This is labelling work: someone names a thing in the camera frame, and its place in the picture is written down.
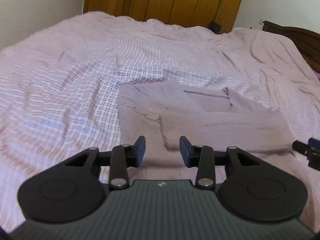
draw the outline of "pink bedsheet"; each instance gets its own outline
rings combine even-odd
[[[11,231],[24,221],[16,201],[24,180],[90,146],[119,143],[122,82],[167,79],[229,87],[279,108],[296,138],[320,138],[319,81],[289,39],[87,13],[0,52],[0,225]],[[320,172],[288,156],[262,157],[303,180],[309,199],[301,220],[320,230]]]

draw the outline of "metal screw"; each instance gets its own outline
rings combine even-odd
[[[198,180],[198,184],[202,187],[209,187],[213,185],[213,180],[209,178],[202,178]]]
[[[111,181],[111,184],[115,187],[122,187],[125,184],[127,184],[127,181],[125,179],[122,178],[115,178]]]

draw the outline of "white wall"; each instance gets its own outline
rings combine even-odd
[[[234,27],[262,29],[260,18],[320,33],[320,0],[242,0]]]
[[[82,9],[83,0],[0,0],[0,50]]]

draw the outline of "purple pillow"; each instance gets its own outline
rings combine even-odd
[[[316,74],[317,78],[318,78],[319,81],[320,81],[320,73],[318,73],[318,72],[316,72],[316,71],[313,71],[313,72]]]

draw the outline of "logo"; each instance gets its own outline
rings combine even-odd
[[[159,187],[164,187],[165,185],[167,185],[167,184],[165,182],[163,182],[163,181],[158,183]]]

